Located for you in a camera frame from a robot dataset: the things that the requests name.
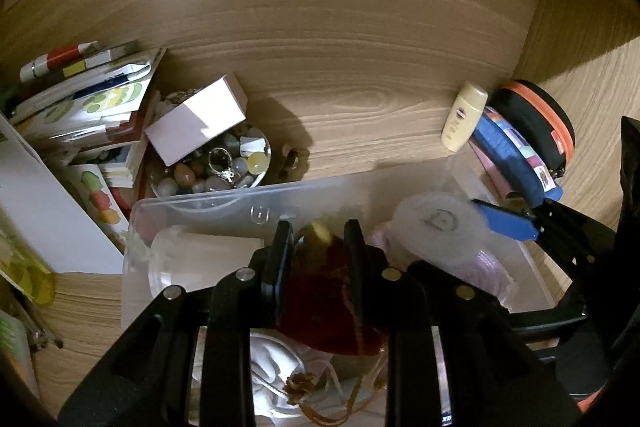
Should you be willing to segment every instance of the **marker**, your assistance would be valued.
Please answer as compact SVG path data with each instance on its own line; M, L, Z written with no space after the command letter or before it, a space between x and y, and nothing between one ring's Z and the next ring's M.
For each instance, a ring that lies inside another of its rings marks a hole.
M98 41L83 42L77 46L67 46L60 48L47 55L41 55L22 67L20 70L20 80L29 82L35 78L45 76L49 71L56 70L68 63L73 62L83 55L88 55L98 51Z

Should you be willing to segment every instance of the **plastic bin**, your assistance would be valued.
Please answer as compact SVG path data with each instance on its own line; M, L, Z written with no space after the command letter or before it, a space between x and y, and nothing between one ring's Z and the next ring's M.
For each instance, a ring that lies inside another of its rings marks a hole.
M151 302L148 281L149 246L156 233L172 225L190 232L259 237L269 245L280 219L295 230L320 219L342 237L344 222L358 219L366 236L388 221L405 197L444 190L493 202L470 169L468 154L406 164L346 176L266 187L146 199L133 208L122 280L122 328ZM553 307L554 302L526 248L496 233L487 245L518 284L510 299L512 311Z

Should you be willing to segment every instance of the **screw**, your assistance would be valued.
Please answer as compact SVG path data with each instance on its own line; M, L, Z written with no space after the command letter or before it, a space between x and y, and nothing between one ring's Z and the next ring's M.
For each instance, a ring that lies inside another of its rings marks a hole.
M402 272L396 268L385 268L382 270L382 277L388 281L399 281L402 277Z
M255 271L251 268L241 268L236 272L236 277L243 282L250 281L255 277Z
M164 295L164 298L170 301L177 299L181 294L182 294L182 288L180 288L180 286L176 286L175 284L171 286L167 286L162 291L162 295Z
M471 286L458 286L456 288L456 295L465 301L470 301L476 296L476 292Z

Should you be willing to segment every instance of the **pink box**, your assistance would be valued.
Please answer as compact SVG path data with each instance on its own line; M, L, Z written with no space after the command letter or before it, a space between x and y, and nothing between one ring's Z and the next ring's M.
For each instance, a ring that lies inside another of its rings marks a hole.
M243 121L247 97L228 73L146 128L146 136L167 166Z

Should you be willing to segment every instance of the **gold rivet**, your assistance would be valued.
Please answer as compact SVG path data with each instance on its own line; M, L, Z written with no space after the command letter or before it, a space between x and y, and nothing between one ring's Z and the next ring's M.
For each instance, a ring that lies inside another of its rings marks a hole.
M465 301L470 301L476 296L476 292L471 286L458 286L456 288L456 295Z
M385 268L382 270L382 277L388 281L395 282L400 280L402 272L396 268Z

